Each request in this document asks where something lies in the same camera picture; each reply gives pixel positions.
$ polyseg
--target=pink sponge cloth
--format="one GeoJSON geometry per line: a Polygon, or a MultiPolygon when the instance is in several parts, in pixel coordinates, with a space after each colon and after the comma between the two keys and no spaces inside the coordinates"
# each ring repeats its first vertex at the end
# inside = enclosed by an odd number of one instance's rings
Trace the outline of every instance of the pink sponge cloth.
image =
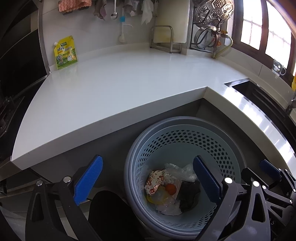
{"type": "Polygon", "coordinates": [[[59,12],[70,12],[89,6],[91,6],[91,0],[61,0],[59,1],[59,12]]]}

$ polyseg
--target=metal spoon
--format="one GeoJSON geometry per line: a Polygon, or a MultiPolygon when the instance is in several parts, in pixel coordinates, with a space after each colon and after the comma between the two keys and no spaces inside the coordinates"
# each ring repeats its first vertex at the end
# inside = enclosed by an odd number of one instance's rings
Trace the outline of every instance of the metal spoon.
{"type": "Polygon", "coordinates": [[[111,14],[111,19],[115,20],[116,18],[118,18],[118,14],[116,12],[116,0],[114,0],[114,13],[111,14]]]}

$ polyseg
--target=glass mug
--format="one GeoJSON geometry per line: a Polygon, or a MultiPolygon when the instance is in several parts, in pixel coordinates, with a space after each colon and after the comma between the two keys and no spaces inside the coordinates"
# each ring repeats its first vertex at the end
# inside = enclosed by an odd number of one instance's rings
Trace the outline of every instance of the glass mug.
{"type": "Polygon", "coordinates": [[[280,75],[285,75],[287,70],[280,62],[274,59],[274,63],[272,65],[272,72],[275,73],[277,76],[280,76],[280,75]]]}

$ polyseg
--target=orange round object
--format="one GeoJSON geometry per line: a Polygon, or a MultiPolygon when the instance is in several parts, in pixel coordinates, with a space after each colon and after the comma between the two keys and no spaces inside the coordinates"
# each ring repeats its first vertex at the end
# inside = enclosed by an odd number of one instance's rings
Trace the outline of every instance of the orange round object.
{"type": "Polygon", "coordinates": [[[177,188],[174,184],[169,183],[165,186],[165,190],[168,192],[168,194],[174,195],[177,191],[177,188]]]}

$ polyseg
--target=window pane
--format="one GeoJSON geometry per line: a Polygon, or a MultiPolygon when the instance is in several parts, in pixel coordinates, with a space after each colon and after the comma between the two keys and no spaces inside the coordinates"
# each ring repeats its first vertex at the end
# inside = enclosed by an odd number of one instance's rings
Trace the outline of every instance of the window pane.
{"type": "Polygon", "coordinates": [[[291,30],[280,13],[267,2],[269,33],[266,54],[276,59],[285,68],[291,51],[291,30]]]}
{"type": "Polygon", "coordinates": [[[262,34],[261,0],[244,0],[244,21],[241,42],[259,49],[262,34]]]}

